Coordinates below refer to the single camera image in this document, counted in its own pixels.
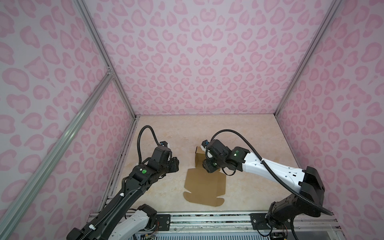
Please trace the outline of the brown cardboard box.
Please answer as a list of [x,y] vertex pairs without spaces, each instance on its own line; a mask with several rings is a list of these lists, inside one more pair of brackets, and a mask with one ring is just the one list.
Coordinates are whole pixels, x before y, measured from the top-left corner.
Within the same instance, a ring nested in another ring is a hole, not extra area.
[[183,196],[190,203],[219,207],[225,202],[226,175],[220,171],[208,173],[203,168],[205,159],[204,151],[196,147],[195,167],[187,171]]

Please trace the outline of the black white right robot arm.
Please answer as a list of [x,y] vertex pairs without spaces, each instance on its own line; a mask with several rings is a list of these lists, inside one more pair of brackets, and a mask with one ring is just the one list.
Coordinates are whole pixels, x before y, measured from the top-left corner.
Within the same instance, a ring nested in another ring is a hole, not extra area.
[[225,168],[251,173],[279,183],[290,192],[288,197],[270,205],[263,225],[278,228],[297,215],[321,216],[325,187],[316,169],[288,167],[261,158],[242,147],[230,149],[219,140],[205,140],[201,149],[206,155],[203,168],[208,173]]

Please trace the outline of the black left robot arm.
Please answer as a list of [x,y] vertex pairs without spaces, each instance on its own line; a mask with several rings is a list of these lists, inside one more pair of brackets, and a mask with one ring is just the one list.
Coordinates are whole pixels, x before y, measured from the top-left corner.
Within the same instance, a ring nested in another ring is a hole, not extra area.
[[135,166],[122,179],[121,189],[100,213],[83,228],[73,228],[67,239],[107,240],[109,237],[116,237],[113,231],[131,206],[160,178],[178,170],[179,160],[172,156],[172,150],[157,146],[150,158]]

